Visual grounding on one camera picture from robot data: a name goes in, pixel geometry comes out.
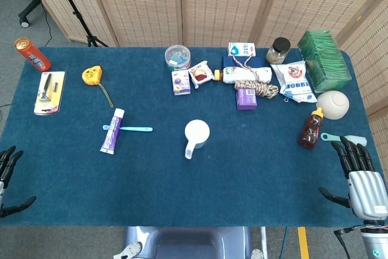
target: robotic hand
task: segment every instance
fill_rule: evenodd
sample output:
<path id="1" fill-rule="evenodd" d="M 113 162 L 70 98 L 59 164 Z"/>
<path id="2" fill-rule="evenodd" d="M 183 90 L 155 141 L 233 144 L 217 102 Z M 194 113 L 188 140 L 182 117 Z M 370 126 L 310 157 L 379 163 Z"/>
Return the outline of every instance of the robotic hand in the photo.
<path id="1" fill-rule="evenodd" d="M 11 157 L 15 149 L 16 147 L 12 146 L 8 150 L 0 152 L 0 218 L 21 212 L 22 210 L 28 208 L 36 200 L 36 197 L 30 197 L 25 203 L 18 206 L 3 208 L 2 201 L 4 198 L 4 192 L 11 180 L 13 168 L 15 167 L 17 160 L 23 155 L 23 151 L 19 151 Z"/>
<path id="2" fill-rule="evenodd" d="M 341 160 L 349 187 L 349 198 L 333 195 L 323 187 L 319 191 L 328 200 L 351 208 L 364 224 L 336 230 L 334 234 L 348 258 L 350 256 L 341 235 L 360 229 L 368 258 L 388 259 L 388 226 L 384 222 L 388 216 L 388 196 L 384 181 L 380 173 L 375 171 L 365 147 L 360 144 L 356 146 L 343 136 L 341 141 L 345 150 L 337 142 L 332 142 L 332 146 Z"/>

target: yellow tape measure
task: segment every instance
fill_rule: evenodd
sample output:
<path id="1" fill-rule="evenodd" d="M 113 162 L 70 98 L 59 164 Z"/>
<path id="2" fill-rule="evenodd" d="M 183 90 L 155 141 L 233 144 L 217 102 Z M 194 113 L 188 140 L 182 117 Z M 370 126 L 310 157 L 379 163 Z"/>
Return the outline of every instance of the yellow tape measure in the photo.
<path id="1" fill-rule="evenodd" d="M 104 92 L 105 96 L 107 97 L 110 107 L 113 107 L 112 100 L 110 100 L 107 91 L 105 90 L 104 86 L 102 86 L 100 83 L 101 76 L 102 76 L 102 68 L 101 66 L 97 65 L 92 68 L 86 69 L 82 73 L 82 80 L 84 80 L 84 82 L 87 85 L 99 85 L 102 91 Z"/>

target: tripod stand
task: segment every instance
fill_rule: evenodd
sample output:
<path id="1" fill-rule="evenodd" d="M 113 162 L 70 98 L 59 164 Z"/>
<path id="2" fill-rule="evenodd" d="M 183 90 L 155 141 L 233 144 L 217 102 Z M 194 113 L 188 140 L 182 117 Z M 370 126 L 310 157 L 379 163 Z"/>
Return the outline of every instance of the tripod stand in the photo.
<path id="1" fill-rule="evenodd" d="M 83 26 L 83 28 L 84 28 L 84 30 L 86 32 L 88 47 L 91 47 L 92 44 L 93 44 L 93 46 L 98 47 L 97 42 L 100 43 L 101 45 L 103 45 L 104 47 L 108 47 L 107 44 L 105 44 L 104 42 L 100 41 L 96 36 L 92 35 L 92 33 L 90 32 L 89 28 L 87 27 L 86 22 L 84 21 L 84 18 L 82 17 L 82 14 L 77 9 L 77 6 L 75 5 L 74 1 L 73 0 L 68 0 L 68 1 L 69 1 L 70 5 L 72 6 L 73 10 L 74 10 L 73 14 L 78 18 L 78 20 L 80 21 L 80 23 L 82 24 L 82 26 Z"/>

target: small purple box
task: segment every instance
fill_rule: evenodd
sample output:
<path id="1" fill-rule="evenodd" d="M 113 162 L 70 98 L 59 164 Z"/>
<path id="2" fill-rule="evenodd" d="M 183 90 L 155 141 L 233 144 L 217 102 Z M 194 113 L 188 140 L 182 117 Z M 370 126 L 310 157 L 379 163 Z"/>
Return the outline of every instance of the small purple box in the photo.
<path id="1" fill-rule="evenodd" d="M 253 89 L 238 89 L 236 98 L 238 110 L 255 109 L 257 106 L 256 94 Z"/>

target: white mug handle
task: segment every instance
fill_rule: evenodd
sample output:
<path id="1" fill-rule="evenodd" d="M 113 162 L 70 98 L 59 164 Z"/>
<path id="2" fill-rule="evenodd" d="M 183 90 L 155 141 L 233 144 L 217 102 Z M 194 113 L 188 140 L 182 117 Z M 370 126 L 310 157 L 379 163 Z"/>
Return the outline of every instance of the white mug handle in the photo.
<path id="1" fill-rule="evenodd" d="M 186 159 L 190 160 L 192 158 L 194 148 L 195 148 L 195 143 L 192 141 L 189 141 L 187 143 L 186 150 L 184 152 L 184 156 Z"/>

